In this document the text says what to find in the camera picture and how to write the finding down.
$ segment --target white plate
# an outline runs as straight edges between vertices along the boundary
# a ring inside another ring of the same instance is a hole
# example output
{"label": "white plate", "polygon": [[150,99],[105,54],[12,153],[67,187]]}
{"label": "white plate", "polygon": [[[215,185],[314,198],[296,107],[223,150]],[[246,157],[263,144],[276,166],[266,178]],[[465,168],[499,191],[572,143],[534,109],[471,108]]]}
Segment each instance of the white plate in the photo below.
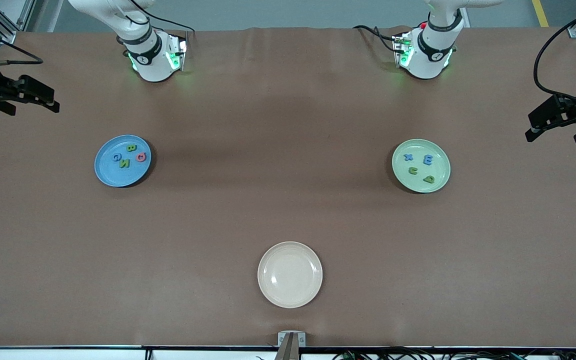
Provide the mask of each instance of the white plate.
{"label": "white plate", "polygon": [[256,279],[271,303],[286,309],[299,308],[320,291],[322,262],[313,249],[302,243],[278,243],[262,256]]}

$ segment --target electronic cable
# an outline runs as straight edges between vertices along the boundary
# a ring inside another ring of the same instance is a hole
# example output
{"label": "electronic cable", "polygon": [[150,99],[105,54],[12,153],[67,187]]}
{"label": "electronic cable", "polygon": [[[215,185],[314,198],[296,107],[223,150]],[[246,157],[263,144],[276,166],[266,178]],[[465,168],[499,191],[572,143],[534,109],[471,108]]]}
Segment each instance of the electronic cable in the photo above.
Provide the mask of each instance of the electronic cable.
{"label": "electronic cable", "polygon": [[148,23],[151,22],[151,19],[146,17],[146,22],[137,22],[135,20],[133,20],[132,18],[130,18],[130,16],[128,16],[127,14],[124,15],[126,17],[126,19],[130,20],[131,23],[135,23],[137,25],[148,25]]}
{"label": "electronic cable", "polygon": [[[420,22],[419,25],[416,26],[416,28],[421,27],[421,25],[422,25],[423,23],[425,23],[425,21]],[[399,32],[399,33],[393,34],[393,35],[391,35],[391,36],[386,36],[386,35],[382,34],[382,33],[379,31],[379,28],[376,27],[376,26],[371,29],[370,27],[367,27],[366,25],[357,25],[357,26],[352,27],[352,29],[368,30],[368,32],[370,32],[370,34],[373,34],[374,36],[376,36],[376,37],[379,38],[379,40],[380,40],[381,43],[386,47],[386,49],[392,51],[393,53],[397,53],[397,54],[403,54],[403,53],[404,53],[403,50],[398,50],[398,49],[396,49],[396,48],[392,48],[392,47],[388,46],[388,43],[386,43],[386,40],[387,40],[387,41],[393,41],[393,37],[398,37],[398,36],[400,36],[400,35],[402,35],[402,34],[406,34],[408,31]]]}
{"label": "electronic cable", "polygon": [[153,358],[153,349],[146,347],[146,356],[144,356],[144,360],[152,360]]}
{"label": "electronic cable", "polygon": [[[370,350],[370,353],[375,354],[378,360],[400,360],[405,357],[412,358],[412,360],[427,360],[428,357],[430,357],[433,360],[436,360],[435,355],[439,356],[439,354],[431,354],[422,348],[408,348],[404,346],[375,348],[374,352]],[[576,360],[576,351],[564,352],[553,348],[532,348],[529,352],[525,353],[525,355],[517,356],[526,359],[535,353],[537,353],[536,355],[540,356],[556,355],[558,360]],[[364,351],[357,351],[352,348],[345,349],[341,353],[336,354],[332,360],[337,360],[340,356],[344,356],[345,354],[349,354],[352,360],[375,360]],[[512,360],[514,358],[516,357],[512,356],[512,353],[510,352],[491,353],[489,351],[465,351],[456,353],[444,353],[441,355],[440,360]]]}
{"label": "electronic cable", "polygon": [[563,93],[560,91],[554,91],[553,89],[549,89],[549,88],[545,87],[544,85],[542,85],[541,82],[539,82],[538,69],[539,69],[539,61],[542,59],[542,55],[544,54],[544,51],[546,51],[546,48],[548,48],[548,46],[550,46],[551,43],[553,43],[553,41],[555,40],[555,38],[557,36],[559,36],[562,32],[566,31],[566,29],[568,29],[569,27],[573,26],[575,23],[576,23],[576,18],[574,18],[574,20],[570,21],[566,25],[563,25],[562,28],[557,30],[546,41],[546,43],[543,44],[541,50],[539,50],[539,52],[537,53],[537,57],[534,60],[534,66],[532,68],[532,79],[534,80],[534,84],[537,85],[537,88],[539,88],[541,91],[543,91],[547,94],[551,94],[554,96],[560,96],[562,98],[566,98],[566,99],[572,100],[574,102],[576,102],[576,96],[569,95],[567,93]]}
{"label": "electronic cable", "polygon": [[17,50],[18,52],[24,54],[24,55],[28,55],[28,57],[31,57],[32,59],[34,59],[34,61],[28,61],[28,60],[0,60],[0,66],[6,66],[6,65],[38,65],[38,64],[43,64],[44,60],[41,59],[41,57],[38,57],[26,50],[23,50],[23,48],[20,48],[16,45],[13,45],[11,43],[9,43],[8,41],[5,41],[4,39],[0,39],[0,43],[9,46],[10,48],[13,48],[14,50]]}
{"label": "electronic cable", "polygon": [[170,24],[172,24],[172,25],[177,25],[178,27],[186,28],[186,29],[188,29],[188,30],[190,30],[190,31],[192,31],[192,32],[195,32],[195,29],[194,29],[194,28],[192,28],[192,27],[190,27],[190,26],[183,25],[183,23],[178,23],[178,22],[174,22],[174,21],[171,21],[171,20],[167,20],[167,19],[165,19],[165,18],[161,18],[161,17],[155,16],[155,15],[149,13],[148,11],[146,11],[146,9],[144,9],[143,7],[141,7],[141,5],[139,5],[135,0],[130,0],[130,2],[133,3],[134,6],[136,6],[139,10],[141,10],[142,12],[144,12],[144,14],[150,16],[150,17],[153,18],[153,19],[157,19],[157,20],[160,20],[160,21],[165,21],[166,23],[170,23]]}

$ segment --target table surface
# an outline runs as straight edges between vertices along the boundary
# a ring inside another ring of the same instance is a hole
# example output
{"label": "table surface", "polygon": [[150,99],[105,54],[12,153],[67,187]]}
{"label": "table surface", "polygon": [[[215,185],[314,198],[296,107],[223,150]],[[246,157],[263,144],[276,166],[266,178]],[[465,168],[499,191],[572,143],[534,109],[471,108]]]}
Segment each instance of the table surface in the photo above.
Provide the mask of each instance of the table surface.
{"label": "table surface", "polygon": [[[553,29],[465,29],[418,80],[365,32],[249,29],[190,37],[184,73],[148,83],[115,35],[21,33],[61,112],[0,114],[0,345],[576,346],[576,126],[527,143],[532,80]],[[576,94],[576,39],[541,66]],[[3,50],[3,58],[20,54]],[[156,152],[130,188],[94,157],[132,133]],[[390,156],[428,139],[436,193]],[[256,270],[284,241],[318,254],[299,309]]]}

